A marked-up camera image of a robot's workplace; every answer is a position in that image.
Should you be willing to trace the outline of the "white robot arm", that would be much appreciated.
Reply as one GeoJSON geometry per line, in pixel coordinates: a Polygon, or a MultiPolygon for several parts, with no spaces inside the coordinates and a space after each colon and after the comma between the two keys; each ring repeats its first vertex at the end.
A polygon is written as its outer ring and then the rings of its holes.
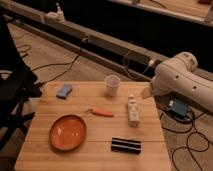
{"type": "Polygon", "coordinates": [[[152,94],[177,92],[213,112],[213,82],[194,74],[197,66],[197,59],[190,52],[178,53],[161,62],[150,82],[152,94]]]}

